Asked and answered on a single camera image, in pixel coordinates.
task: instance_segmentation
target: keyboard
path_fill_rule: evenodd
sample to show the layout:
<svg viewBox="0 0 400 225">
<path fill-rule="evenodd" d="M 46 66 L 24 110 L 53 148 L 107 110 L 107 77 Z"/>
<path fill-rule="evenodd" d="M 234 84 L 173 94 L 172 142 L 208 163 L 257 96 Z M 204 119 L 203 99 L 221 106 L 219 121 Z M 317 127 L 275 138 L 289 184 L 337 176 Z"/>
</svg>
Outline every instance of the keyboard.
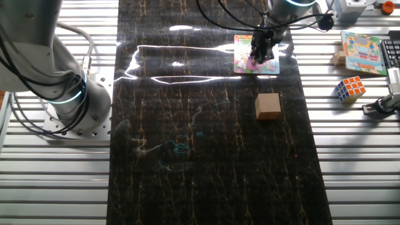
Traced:
<svg viewBox="0 0 400 225">
<path fill-rule="evenodd" d="M 382 41 L 381 43 L 383 57 L 385 59 L 386 67 L 393 68 L 393 60 L 397 54 L 400 54 L 400 40 L 398 41 Z"/>
</svg>

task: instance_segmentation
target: black device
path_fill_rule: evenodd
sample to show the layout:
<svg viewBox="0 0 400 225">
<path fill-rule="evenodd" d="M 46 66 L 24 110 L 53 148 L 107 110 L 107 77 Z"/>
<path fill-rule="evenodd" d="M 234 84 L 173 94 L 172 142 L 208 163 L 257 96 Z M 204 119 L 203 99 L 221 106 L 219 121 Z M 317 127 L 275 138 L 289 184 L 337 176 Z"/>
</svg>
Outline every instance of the black device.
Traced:
<svg viewBox="0 0 400 225">
<path fill-rule="evenodd" d="M 386 68 L 394 67 L 394 58 L 400 54 L 400 31 L 389 31 L 390 40 L 381 43 Z"/>
</svg>

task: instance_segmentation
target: silver robot arm segment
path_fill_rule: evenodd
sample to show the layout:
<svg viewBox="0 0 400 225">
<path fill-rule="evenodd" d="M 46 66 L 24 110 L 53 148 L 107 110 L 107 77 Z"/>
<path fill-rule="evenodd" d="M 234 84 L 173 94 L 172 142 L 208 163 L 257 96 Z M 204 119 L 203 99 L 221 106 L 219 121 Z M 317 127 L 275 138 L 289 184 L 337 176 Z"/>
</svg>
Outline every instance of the silver robot arm segment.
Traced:
<svg viewBox="0 0 400 225">
<path fill-rule="evenodd" d="M 90 59 L 86 57 L 84 71 L 54 34 L 61 4 L 61 0 L 0 0 L 0 36 L 11 61 L 32 88 L 10 71 L 11 66 L 0 64 L 0 89 L 33 90 L 51 99 L 49 103 L 65 125 L 83 104 L 88 104 L 86 114 L 74 128 L 84 131 L 105 119 L 111 98 L 104 87 L 90 79 Z M 0 57 L 6 59 L 4 51 L 0 51 Z"/>
</svg>

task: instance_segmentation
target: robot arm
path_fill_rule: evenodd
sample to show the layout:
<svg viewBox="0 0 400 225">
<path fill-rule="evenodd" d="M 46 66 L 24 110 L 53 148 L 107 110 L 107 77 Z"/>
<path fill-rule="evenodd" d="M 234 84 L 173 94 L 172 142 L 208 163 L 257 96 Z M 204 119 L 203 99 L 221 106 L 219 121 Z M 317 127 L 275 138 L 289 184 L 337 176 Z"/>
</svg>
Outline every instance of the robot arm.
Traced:
<svg viewBox="0 0 400 225">
<path fill-rule="evenodd" d="M 32 91 L 52 104 L 68 130 L 83 131 L 104 120 L 111 98 L 90 79 L 90 58 L 85 57 L 84 70 L 54 35 L 61 4 L 61 0 L 0 1 L 0 89 Z"/>
<path fill-rule="evenodd" d="M 253 63 L 262 64 L 267 60 L 274 59 L 272 48 L 282 41 L 285 31 L 289 29 L 289 21 L 298 20 L 310 8 L 312 8 L 313 14 L 321 14 L 321 10 L 315 0 L 269 0 L 267 11 L 259 27 L 271 29 L 254 32 L 251 41 L 252 51 L 250 53 L 253 57 Z M 333 27 L 333 19 L 328 14 L 317 17 L 315 23 L 318 23 L 320 29 L 326 31 Z"/>
</svg>

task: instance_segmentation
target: colorful cartoon card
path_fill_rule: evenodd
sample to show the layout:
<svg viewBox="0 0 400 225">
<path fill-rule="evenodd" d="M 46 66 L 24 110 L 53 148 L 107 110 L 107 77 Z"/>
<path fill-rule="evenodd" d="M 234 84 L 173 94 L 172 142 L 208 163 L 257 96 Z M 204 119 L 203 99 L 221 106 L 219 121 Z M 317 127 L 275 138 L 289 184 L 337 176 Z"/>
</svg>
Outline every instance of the colorful cartoon card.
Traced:
<svg viewBox="0 0 400 225">
<path fill-rule="evenodd" d="M 346 68 L 366 73 L 386 75 L 379 38 L 342 31 L 342 44 L 346 53 Z"/>
<path fill-rule="evenodd" d="M 234 72 L 243 74 L 279 74 L 278 45 L 272 51 L 274 59 L 268 60 L 263 64 L 252 62 L 251 35 L 235 35 L 234 50 Z"/>
</svg>

